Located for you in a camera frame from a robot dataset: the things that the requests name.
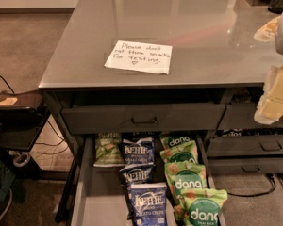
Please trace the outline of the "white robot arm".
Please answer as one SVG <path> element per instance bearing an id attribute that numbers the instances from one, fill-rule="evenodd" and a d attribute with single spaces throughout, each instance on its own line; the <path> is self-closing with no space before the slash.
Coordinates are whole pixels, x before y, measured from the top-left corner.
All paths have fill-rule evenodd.
<path id="1" fill-rule="evenodd" d="M 283 12 L 260 28 L 254 35 L 258 41 L 274 41 L 275 50 L 283 56 Z M 273 66 L 264 82 L 263 95 L 260 97 L 254 120 L 270 125 L 283 116 L 283 65 Z"/>

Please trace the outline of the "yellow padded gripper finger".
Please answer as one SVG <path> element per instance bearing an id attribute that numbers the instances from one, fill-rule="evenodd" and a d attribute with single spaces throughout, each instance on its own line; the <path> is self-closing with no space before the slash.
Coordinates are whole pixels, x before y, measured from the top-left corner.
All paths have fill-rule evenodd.
<path id="1" fill-rule="evenodd" d="M 272 67 L 263 86 L 254 120 L 270 125 L 283 116 L 283 66 Z"/>

